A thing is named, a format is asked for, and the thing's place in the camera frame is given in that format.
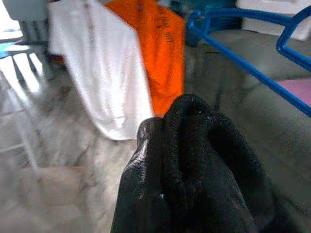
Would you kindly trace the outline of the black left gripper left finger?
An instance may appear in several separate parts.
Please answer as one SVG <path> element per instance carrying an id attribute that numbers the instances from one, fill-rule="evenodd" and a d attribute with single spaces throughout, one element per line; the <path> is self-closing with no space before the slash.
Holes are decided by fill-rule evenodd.
<path id="1" fill-rule="evenodd" d="M 112 233 L 168 232 L 168 204 L 161 187 L 162 118 L 144 120 L 137 148 L 120 180 Z"/>

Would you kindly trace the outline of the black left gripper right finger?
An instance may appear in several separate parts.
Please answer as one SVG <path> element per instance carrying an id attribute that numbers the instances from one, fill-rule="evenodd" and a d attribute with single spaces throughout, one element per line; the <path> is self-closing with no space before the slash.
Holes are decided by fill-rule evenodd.
<path id="1" fill-rule="evenodd" d="M 233 175 L 242 206 L 257 232 L 263 232 L 276 215 L 271 188 L 259 158 L 227 117 L 211 117 L 208 141 Z"/>

